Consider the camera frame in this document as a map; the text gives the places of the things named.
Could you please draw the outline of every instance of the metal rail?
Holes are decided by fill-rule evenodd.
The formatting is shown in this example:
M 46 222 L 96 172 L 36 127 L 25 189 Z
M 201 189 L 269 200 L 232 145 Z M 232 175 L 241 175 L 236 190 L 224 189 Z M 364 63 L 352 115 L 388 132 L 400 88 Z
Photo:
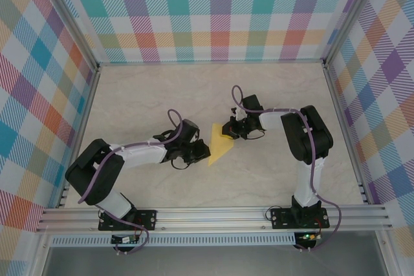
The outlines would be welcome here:
M 85 134 L 86 125 L 88 123 L 89 115 L 91 113 L 93 99 L 95 97 L 95 93 L 96 93 L 96 90 L 98 88 L 98 82 L 99 82 L 100 74 L 101 73 L 99 71 L 93 73 L 91 89 L 89 91 L 88 98 L 86 99 L 85 110 L 83 112 L 82 119 L 80 121 L 78 132 L 76 132 L 76 136 L 75 136 L 75 139 L 74 139 L 71 159 L 69 161 L 70 164 L 72 164 L 73 161 L 75 161 L 75 159 L 79 155 L 80 147 L 82 145 L 83 135 Z M 61 203 L 62 203 L 61 199 L 62 199 L 63 193 L 65 191 L 66 191 L 66 195 L 65 195 L 65 198 L 66 198 L 67 192 L 69 191 L 69 183 L 68 183 L 68 181 L 63 180 L 63 182 L 59 185 L 58 193 L 60 193 L 60 194 L 59 194 L 59 196 L 56 197 L 56 201 L 54 202 L 54 206 L 56 206 L 57 208 L 61 207 Z
M 327 209 L 332 231 L 338 223 L 335 207 Z M 301 232 L 306 229 L 273 230 L 264 217 L 267 207 L 158 208 L 156 233 L 256 233 Z M 344 205 L 340 231 L 376 231 L 391 229 L 391 221 L 382 205 Z M 102 234 L 98 231 L 97 208 L 46 209 L 38 226 L 42 234 Z
M 355 0 L 354 3 L 352 4 L 352 7 L 349 10 L 348 15 L 345 19 L 345 22 L 343 23 L 341 29 L 336 35 L 334 42 L 331 45 L 331 49 L 329 50 L 326 56 L 325 60 L 327 64 L 331 64 L 335 56 L 338 54 L 349 32 L 351 31 L 355 22 L 360 17 L 360 14 L 362 10 L 364 9 L 364 6 L 367 2 L 368 0 Z
M 373 196 L 371 192 L 369 191 L 368 181 L 365 177 L 365 174 L 362 171 L 362 166 L 361 166 L 356 149 L 353 144 L 352 135 L 350 133 L 350 130 L 349 130 L 349 127 L 346 121 L 345 113 L 343 112 L 340 102 L 339 102 L 338 91 L 336 90 L 336 87 L 334 86 L 334 81 L 332 80 L 332 76 L 331 76 L 331 73 L 329 72 L 329 69 L 324 64 L 322 64 L 322 68 L 323 68 L 323 74 L 325 75 L 326 83 L 328 85 L 329 93 L 331 94 L 332 102 L 335 108 L 335 113 L 336 113 L 336 116 L 338 117 L 339 125 L 342 131 L 342 136 L 343 136 L 345 145 L 348 150 L 349 159 L 351 160 L 352 167 L 354 169 L 356 180 L 362 183 L 364 190 L 365 190 L 366 200 L 368 201 L 368 203 L 374 204 Z
M 97 64 L 99 62 L 95 58 L 78 24 L 75 22 L 73 15 L 71 14 L 71 11 L 69 10 L 65 0 L 51 0 L 51 1 L 53 4 L 53 7 L 56 9 L 57 13 L 59 14 L 60 18 L 62 19 L 69 33 L 71 34 L 73 40 L 75 41 L 78 48 L 80 49 L 86 62 L 88 62 L 88 65 L 91 68 L 93 68 L 94 71 L 98 71 Z

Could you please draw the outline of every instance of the vent grille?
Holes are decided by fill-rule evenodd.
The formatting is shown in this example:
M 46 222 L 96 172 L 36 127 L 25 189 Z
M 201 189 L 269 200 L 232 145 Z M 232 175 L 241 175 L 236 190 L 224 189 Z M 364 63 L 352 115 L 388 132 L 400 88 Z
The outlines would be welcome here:
M 294 233 L 205 233 L 157 234 L 149 236 L 146 246 L 265 246 L 294 245 Z M 52 247 L 112 247 L 111 235 L 55 235 Z

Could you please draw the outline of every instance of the aluminum frame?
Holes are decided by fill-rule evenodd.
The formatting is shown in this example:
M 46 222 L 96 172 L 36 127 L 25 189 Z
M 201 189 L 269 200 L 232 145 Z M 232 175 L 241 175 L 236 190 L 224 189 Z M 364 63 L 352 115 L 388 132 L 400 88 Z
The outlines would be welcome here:
M 162 66 L 170 65 L 217 65 L 217 64 L 286 64 L 286 63 L 320 63 L 318 58 L 301 58 L 301 59 L 276 59 L 273 61 L 169 61 L 162 63 Z M 143 63 L 132 61 L 129 63 L 100 63 L 102 67 L 128 67 L 128 66 L 159 66 L 160 63 Z
M 367 0 L 356 0 L 351 8 L 347 19 L 337 35 L 332 47 L 327 56 L 327 63 L 329 64 L 335 55 L 338 53 L 344 39 L 348 35 L 353 23 L 358 18 L 364 4 Z M 75 148 L 71 160 L 73 160 L 79 151 L 82 142 L 83 133 L 86 127 L 87 119 L 93 102 L 93 97 L 98 84 L 100 73 L 98 72 L 97 62 L 88 46 L 84 37 L 76 23 L 73 21 L 69 9 L 65 5 L 64 0 L 53 0 L 54 5 L 59 9 L 59 13 L 68 26 L 69 31 L 75 37 L 75 41 L 82 49 L 84 55 L 87 56 L 89 63 L 97 71 L 94 77 L 94 83 L 91 87 L 91 93 L 88 98 L 87 106 L 85 108 L 82 119 L 81 130 L 79 131 L 76 140 Z M 329 91 L 334 102 L 335 111 L 338 115 L 340 125 L 345 137 L 345 142 L 351 161 L 356 173 L 356 178 L 364 186 L 366 181 L 364 175 L 361 173 L 359 162 L 354 153 L 351 137 L 347 132 L 346 123 L 342 115 L 338 102 L 338 95 L 335 93 L 334 86 L 327 68 L 324 67 L 324 74 L 327 78 Z M 67 184 L 63 186 L 63 190 L 67 189 Z M 369 191 L 366 191 L 368 202 L 372 202 L 372 196 Z M 58 203 L 58 206 L 64 205 L 63 200 Z M 331 220 L 331 228 L 324 231 L 332 231 L 338 221 L 338 212 L 332 206 L 324 206 L 328 210 L 328 215 Z M 389 235 L 389 230 L 392 228 L 391 221 L 387 215 L 384 206 L 381 205 L 357 205 L 357 206 L 341 206 L 343 211 L 343 222 L 340 226 L 340 231 L 376 231 L 378 241 L 382 250 L 382 254 L 390 275 L 403 275 L 398 262 L 395 258 L 395 252 L 392 245 L 392 240 Z M 292 232 L 301 230 L 273 230 L 271 224 L 265 220 L 264 212 L 267 207 L 224 207 L 224 208 L 159 208 L 156 234 L 203 234 L 203 233 L 274 233 L 275 231 Z M 98 231 L 98 210 L 95 208 L 87 209 L 46 209 L 45 213 L 39 223 L 38 232 L 36 234 L 36 254 L 34 255 L 34 263 L 28 271 L 28 275 L 41 275 L 46 262 L 49 248 L 52 246 L 53 236 L 59 235 L 73 235 L 73 234 L 87 234 L 90 236 L 97 236 L 103 232 Z
M 327 209 L 331 223 L 331 227 L 324 231 L 333 231 L 338 223 L 338 211 L 333 206 L 324 207 Z M 267 206 L 157 208 L 157 225 L 153 232 L 194 234 L 309 231 L 309 229 L 272 229 L 271 223 L 265 218 L 267 209 Z M 383 231 L 392 228 L 388 213 L 382 205 L 344 205 L 341 206 L 341 210 L 340 231 Z M 38 233 L 46 235 L 105 233 L 97 229 L 98 211 L 98 208 L 45 209 L 38 226 Z

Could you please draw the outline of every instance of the black wire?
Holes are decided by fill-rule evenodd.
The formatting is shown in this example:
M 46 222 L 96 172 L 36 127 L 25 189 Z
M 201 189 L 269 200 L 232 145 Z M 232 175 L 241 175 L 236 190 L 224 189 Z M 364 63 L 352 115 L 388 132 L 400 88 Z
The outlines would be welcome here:
M 266 220 L 268 220 L 268 221 L 272 221 L 272 219 L 269 219 L 269 218 L 267 217 L 267 213 L 268 213 L 268 211 L 269 211 L 269 210 L 271 210 L 273 207 L 278 207 L 278 208 L 281 208 L 279 205 L 273 205 L 273 206 L 270 206 L 270 207 L 266 210 L 266 212 L 265 212 L 265 218 L 266 218 Z
M 179 171 L 183 171 L 183 170 L 185 170 L 185 169 L 187 169 L 188 168 L 188 166 L 190 166 L 189 164 L 187 164 L 187 166 L 186 167 L 184 167 L 184 168 L 178 168 L 178 167 L 176 167 L 175 165 L 174 165 L 174 162 L 173 162 L 174 160 L 171 160 L 171 166 L 172 167 L 174 167 L 175 169 L 178 169 Z
M 261 132 L 263 135 L 261 135 L 259 137 L 255 137 L 255 138 L 247 138 L 246 140 L 256 140 L 256 139 L 262 138 L 264 135 L 266 135 L 265 131 L 259 131 L 259 132 Z

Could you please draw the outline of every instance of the checkered wallpaper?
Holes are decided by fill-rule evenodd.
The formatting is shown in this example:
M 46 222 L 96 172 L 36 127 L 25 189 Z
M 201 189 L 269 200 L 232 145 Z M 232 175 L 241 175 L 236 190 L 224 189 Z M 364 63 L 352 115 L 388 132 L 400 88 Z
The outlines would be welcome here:
M 0 0 L 0 275 L 21 275 L 52 207 L 92 70 L 49 0 Z
M 369 188 L 414 275 L 414 0 L 369 0 L 331 65 Z
M 340 0 L 67 3 L 96 57 L 112 63 L 319 59 L 343 11 Z

